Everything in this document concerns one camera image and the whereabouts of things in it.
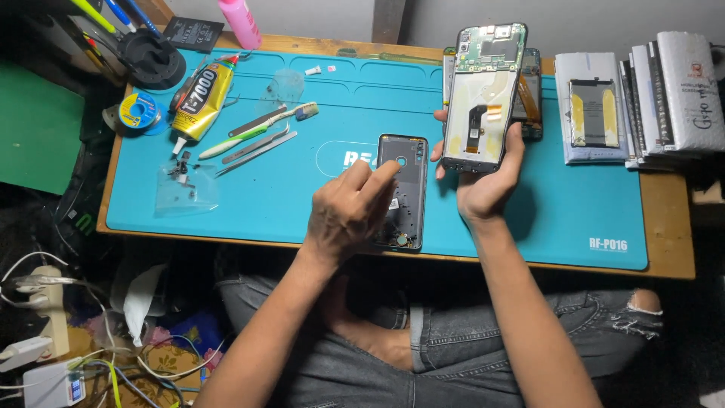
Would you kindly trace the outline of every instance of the yellow glue tube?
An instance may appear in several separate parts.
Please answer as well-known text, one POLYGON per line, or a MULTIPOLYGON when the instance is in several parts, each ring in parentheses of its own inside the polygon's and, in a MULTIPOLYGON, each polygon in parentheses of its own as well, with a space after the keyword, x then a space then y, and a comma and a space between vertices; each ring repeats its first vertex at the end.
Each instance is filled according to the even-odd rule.
POLYGON ((224 105, 238 61, 236 55, 214 61, 196 76, 171 123, 178 135, 173 150, 175 155, 188 140, 198 142, 212 127, 224 105))

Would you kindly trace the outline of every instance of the toothbrush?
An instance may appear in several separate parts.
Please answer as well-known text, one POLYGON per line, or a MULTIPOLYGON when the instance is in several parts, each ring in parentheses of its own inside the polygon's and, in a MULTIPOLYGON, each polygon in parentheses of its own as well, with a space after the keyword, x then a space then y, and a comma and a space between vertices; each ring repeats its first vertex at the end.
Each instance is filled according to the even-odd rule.
POLYGON ((217 144, 214 147, 211 147, 208 150, 204 151, 201 155, 199 155, 199 158, 206 159, 212 158, 216 155, 220 155, 245 140, 249 140, 252 137, 265 133, 267 129, 269 129, 270 126, 272 126, 275 122, 280 121, 284 118, 288 118, 294 115, 298 121, 303 121, 310 116, 317 115, 318 112, 320 112, 320 108, 318 107, 317 102, 305 103, 294 108, 293 110, 288 110, 287 112, 280 113, 277 116, 273 116, 272 118, 267 119, 265 122, 262 122, 261 124, 251 128, 248 131, 245 131, 244 133, 238 134, 234 137, 230 137, 224 142, 221 142, 220 144, 217 144))

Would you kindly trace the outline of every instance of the ripped jeans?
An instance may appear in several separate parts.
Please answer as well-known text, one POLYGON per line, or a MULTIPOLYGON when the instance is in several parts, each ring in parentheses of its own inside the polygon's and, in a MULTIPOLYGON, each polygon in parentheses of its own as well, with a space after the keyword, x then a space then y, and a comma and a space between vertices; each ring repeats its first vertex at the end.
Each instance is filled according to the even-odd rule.
MULTIPOLYGON (((241 331, 282 272, 247 274, 217 256, 217 288, 241 331)), ((662 328, 661 314, 629 305, 634 290, 546 295, 595 386, 622 370, 662 328)), ((410 320, 414 372, 398 370, 324 328, 302 325, 269 407, 523 407, 490 300, 440 309, 404 293, 348 285, 348 307, 391 329, 410 320)))

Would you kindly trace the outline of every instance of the black tool holder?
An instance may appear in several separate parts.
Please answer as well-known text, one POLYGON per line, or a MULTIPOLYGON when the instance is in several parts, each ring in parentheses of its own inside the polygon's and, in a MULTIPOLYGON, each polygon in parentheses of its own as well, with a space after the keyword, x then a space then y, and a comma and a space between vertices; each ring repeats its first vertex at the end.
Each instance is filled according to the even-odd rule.
POLYGON ((117 52, 139 88, 163 91, 186 75, 183 55, 166 38, 156 38, 146 28, 123 36, 117 52))

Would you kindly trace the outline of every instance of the solder wire spool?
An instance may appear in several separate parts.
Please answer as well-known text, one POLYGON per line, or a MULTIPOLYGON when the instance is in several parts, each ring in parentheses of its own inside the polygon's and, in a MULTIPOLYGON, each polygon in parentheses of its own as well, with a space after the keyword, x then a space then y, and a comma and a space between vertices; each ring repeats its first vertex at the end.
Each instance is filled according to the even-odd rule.
POLYGON ((118 117, 127 128, 142 134, 156 135, 169 128, 169 115, 151 95, 139 92, 128 95, 118 107, 118 117))

